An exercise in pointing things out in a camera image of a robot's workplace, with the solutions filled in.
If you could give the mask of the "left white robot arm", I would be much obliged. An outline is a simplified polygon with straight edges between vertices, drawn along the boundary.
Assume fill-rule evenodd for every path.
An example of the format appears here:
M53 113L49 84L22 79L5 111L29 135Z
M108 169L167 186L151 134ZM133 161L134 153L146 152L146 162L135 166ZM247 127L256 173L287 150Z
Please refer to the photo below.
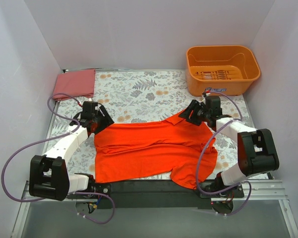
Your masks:
M68 127L66 136L43 155L35 155L30 162L29 193L31 196L62 201L79 192L91 198L95 192L93 175L69 174L67 165L75 151L91 134L98 134L114 123L105 107L85 101Z

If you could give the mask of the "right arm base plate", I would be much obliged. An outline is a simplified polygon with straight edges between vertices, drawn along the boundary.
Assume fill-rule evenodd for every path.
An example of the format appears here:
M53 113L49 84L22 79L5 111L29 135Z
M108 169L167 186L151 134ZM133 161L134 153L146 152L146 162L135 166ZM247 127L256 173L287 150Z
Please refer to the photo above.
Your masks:
M199 184L200 189L194 189L201 198L243 198L245 196L240 184L230 187L215 185L215 183L203 182Z

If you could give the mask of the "orange t shirt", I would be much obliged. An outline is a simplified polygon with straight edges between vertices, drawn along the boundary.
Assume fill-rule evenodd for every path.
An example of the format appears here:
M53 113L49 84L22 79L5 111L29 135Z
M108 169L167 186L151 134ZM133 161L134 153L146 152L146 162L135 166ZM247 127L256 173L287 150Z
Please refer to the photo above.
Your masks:
M108 183L170 173L179 186L194 189L216 167L213 133L175 114L162 121L115 123L94 137L95 180Z

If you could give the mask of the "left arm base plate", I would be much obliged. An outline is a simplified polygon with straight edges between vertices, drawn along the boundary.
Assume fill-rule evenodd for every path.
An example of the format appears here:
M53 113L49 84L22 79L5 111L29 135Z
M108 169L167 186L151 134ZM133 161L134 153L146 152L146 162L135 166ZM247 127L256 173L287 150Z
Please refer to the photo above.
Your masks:
M88 186L86 190L77 191L75 193L70 193L68 199L98 199L99 195L94 195L92 193L100 193L110 196L111 193L110 183L92 183Z

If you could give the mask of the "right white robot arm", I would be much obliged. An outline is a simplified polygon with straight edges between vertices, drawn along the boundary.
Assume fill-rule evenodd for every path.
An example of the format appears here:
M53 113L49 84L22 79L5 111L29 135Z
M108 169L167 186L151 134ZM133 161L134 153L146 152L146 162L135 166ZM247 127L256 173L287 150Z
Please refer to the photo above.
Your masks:
M221 133L237 143L237 163L228 170L218 173L208 192L216 192L220 197L228 196L233 187L248 178L275 171L279 168L279 158L273 136L268 129L255 129L224 115L219 96L207 96L203 102L192 100L179 114L187 122L200 126L206 122L216 134Z

